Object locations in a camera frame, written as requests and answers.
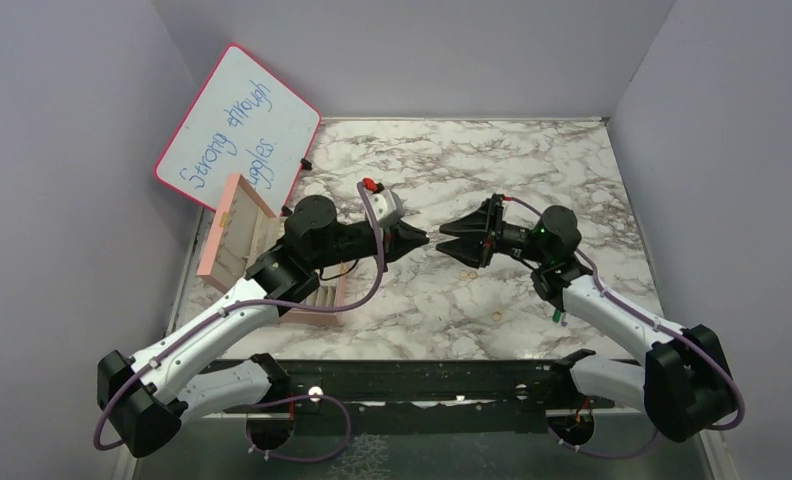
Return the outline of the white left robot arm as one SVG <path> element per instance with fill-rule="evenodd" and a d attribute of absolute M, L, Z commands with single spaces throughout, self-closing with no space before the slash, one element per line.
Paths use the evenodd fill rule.
<path fill-rule="evenodd" d="M 403 206 L 390 190 L 359 191 L 366 218 L 343 224 L 333 201 L 322 195 L 300 200 L 284 221 L 284 233 L 242 278 L 183 328 L 130 357 L 114 350 L 97 366 L 102 411 L 93 434 L 99 451 L 121 445 L 141 458 L 166 445 L 191 421 L 254 402 L 262 410 L 285 401 L 285 374 L 268 354 L 228 370 L 206 372 L 214 360 L 256 329 L 293 309 L 317 311 L 306 299 L 327 267 L 371 257 L 377 274 L 360 300 L 367 303 L 386 266 L 429 242 L 428 234 L 403 221 Z"/>

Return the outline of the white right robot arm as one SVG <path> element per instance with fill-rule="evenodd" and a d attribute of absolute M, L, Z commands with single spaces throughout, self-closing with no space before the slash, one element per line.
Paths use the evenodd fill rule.
<path fill-rule="evenodd" d="M 552 205 L 531 227 L 504 219 L 510 197 L 494 194 L 477 210 L 440 226 L 447 241 L 437 251 L 471 268 L 505 255 L 529 267 L 539 298 L 607 335 L 632 355 L 633 364 L 592 352 L 565 359 L 549 380 L 551 398 L 572 407 L 601 397 L 647 415 L 663 437 L 682 442 L 703 430 L 731 430 L 746 415 L 716 333 L 684 327 L 628 301 L 600 278 L 579 249 L 575 213 Z"/>

